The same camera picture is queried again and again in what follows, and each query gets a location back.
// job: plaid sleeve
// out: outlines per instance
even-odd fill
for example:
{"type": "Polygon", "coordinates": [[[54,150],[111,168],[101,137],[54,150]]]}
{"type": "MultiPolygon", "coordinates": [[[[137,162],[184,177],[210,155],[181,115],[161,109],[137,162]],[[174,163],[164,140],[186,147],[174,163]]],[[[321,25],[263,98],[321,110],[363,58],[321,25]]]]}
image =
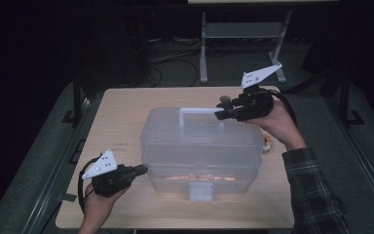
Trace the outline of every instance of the plaid sleeve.
{"type": "Polygon", "coordinates": [[[350,233],[346,207],[323,177],[314,151],[296,149],[282,156],[290,183],[292,233],[350,233]]]}

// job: person's left hand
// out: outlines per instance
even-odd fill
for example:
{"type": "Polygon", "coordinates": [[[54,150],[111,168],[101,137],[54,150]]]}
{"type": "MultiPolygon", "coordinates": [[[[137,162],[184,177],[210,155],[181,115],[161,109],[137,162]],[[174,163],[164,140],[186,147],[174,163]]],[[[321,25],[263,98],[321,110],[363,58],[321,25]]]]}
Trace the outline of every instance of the person's left hand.
{"type": "Polygon", "coordinates": [[[109,198],[102,197],[93,192],[93,184],[87,186],[85,190],[85,210],[84,220],[78,234],[94,234],[104,224],[110,216],[115,202],[123,196],[128,188],[125,188],[109,198]]]}

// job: white handle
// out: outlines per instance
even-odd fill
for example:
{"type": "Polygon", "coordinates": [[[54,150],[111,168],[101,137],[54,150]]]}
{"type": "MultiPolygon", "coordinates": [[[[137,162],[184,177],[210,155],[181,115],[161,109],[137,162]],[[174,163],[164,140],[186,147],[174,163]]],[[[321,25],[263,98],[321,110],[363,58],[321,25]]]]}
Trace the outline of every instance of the white handle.
{"type": "Polygon", "coordinates": [[[180,127],[184,126],[184,114],[214,114],[216,111],[224,110],[219,107],[182,107],[178,114],[178,123],[180,127]]]}

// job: clear plastic container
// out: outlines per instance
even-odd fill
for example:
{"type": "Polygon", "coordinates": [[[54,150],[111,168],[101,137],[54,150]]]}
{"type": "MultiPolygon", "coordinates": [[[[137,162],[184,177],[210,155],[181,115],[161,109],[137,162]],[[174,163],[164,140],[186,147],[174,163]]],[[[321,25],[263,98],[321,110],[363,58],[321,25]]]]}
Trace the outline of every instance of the clear plastic container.
{"type": "Polygon", "coordinates": [[[257,178],[260,128],[228,119],[217,108],[157,107],[141,134],[142,162],[158,192],[209,201],[217,193],[245,193],[257,178]]]}

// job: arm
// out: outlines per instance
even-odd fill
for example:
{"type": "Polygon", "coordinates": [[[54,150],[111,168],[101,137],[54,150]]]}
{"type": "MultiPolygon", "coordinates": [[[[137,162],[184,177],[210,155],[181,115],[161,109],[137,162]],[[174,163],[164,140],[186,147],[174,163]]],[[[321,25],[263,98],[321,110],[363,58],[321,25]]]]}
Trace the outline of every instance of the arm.
{"type": "Polygon", "coordinates": [[[115,202],[123,196],[128,188],[123,189],[109,198],[99,196],[93,192],[93,185],[86,188],[84,219],[78,234],[95,234],[110,216],[115,202]]]}
{"type": "Polygon", "coordinates": [[[307,148],[284,104],[275,101],[269,115],[245,122],[259,125],[286,146],[282,156],[290,184],[292,233],[350,233],[345,205],[323,177],[313,150],[307,148]]]}

